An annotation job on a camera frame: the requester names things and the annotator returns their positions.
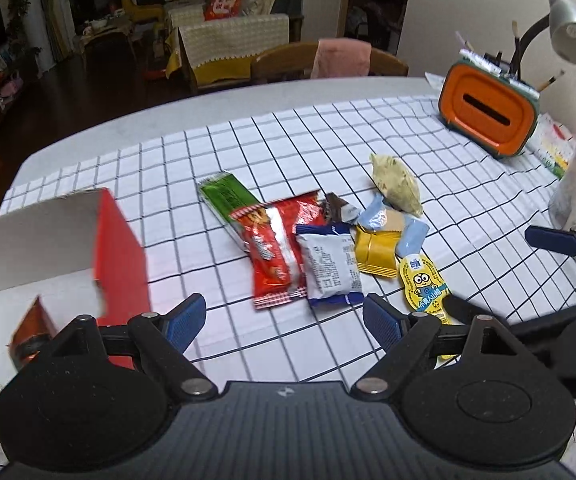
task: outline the silver bolt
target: silver bolt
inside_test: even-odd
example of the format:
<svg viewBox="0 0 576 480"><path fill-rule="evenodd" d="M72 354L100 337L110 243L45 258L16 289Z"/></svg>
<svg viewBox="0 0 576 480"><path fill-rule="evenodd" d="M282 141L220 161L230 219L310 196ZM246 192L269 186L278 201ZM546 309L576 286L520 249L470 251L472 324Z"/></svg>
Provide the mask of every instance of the silver bolt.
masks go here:
<svg viewBox="0 0 576 480"><path fill-rule="evenodd" d="M366 377L357 381L357 389L364 394L380 394L388 389L388 383L379 377Z"/></svg>
<svg viewBox="0 0 576 480"><path fill-rule="evenodd" d="M181 389L188 395L203 395L207 394L212 389L212 383L208 379L196 378L187 379L181 383Z"/></svg>

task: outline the table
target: table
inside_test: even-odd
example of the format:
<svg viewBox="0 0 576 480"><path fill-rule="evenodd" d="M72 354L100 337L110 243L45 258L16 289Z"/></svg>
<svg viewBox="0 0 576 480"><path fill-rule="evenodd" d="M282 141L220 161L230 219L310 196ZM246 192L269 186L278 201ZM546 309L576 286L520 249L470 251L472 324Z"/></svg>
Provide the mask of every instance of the table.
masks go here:
<svg viewBox="0 0 576 480"><path fill-rule="evenodd" d="M186 356L219 388L350 386L383 356L361 306L302 300L255 311L249 259L199 202L195 181L228 170L264 200L321 187L367 206L376 193L369 153L396 153L418 176L431 227L424 251L453 292L511 323L575 304L574 260L523 239L529 224L549 224L555 177L529 153L496 161L446 130L429 91L414 78L300 81L139 112L30 157L0 214L108 187L145 246L153 309L167 312L192 292L206 298L206 325ZM363 274L362 285L408 311L398 280Z"/></svg>
<svg viewBox="0 0 576 480"><path fill-rule="evenodd" d="M111 34L122 34L128 43L130 52L135 62L137 62L137 57L135 56L134 49L132 47L132 22L127 15L120 16L119 18L111 18L108 21L108 25L102 28L98 32L92 32L91 34L84 36L75 36L74 44L75 49L79 52L81 60L84 63L84 73L88 73L88 59L86 58L86 48L92 44L94 41L110 36Z"/></svg>

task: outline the pink cloth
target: pink cloth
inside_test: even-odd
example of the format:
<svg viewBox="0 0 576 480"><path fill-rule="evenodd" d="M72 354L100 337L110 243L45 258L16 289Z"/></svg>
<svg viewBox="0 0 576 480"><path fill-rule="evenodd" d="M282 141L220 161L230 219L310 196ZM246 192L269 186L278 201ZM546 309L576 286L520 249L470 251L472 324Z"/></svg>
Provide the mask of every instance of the pink cloth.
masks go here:
<svg viewBox="0 0 576 480"><path fill-rule="evenodd" d="M311 79L363 77L370 72L370 43L350 38L319 40Z"/></svg>

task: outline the green snack package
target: green snack package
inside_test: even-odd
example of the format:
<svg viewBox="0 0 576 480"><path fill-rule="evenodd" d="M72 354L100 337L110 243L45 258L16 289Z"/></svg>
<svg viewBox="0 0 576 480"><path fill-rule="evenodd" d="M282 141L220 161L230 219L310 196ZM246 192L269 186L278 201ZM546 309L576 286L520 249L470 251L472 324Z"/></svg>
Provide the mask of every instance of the green snack package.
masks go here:
<svg viewBox="0 0 576 480"><path fill-rule="evenodd" d="M255 205L259 200L239 181L226 171L204 178L197 184L199 197L212 210L230 235L244 251L248 244L241 238L241 224L231 222L230 213L241 207Z"/></svg>

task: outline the red bag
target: red bag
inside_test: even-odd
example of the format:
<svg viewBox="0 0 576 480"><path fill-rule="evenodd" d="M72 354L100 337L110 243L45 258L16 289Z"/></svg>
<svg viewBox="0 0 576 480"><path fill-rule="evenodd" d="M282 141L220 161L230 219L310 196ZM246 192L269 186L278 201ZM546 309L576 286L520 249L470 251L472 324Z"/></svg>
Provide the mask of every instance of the red bag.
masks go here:
<svg viewBox="0 0 576 480"><path fill-rule="evenodd" d="M244 229L254 269L255 308L267 308L306 297L302 252L294 236L296 225L325 225L318 191L242 207L230 218Z"/></svg>
<svg viewBox="0 0 576 480"><path fill-rule="evenodd" d="M204 12L206 21L222 20L239 16L242 0L208 0L208 6Z"/></svg>

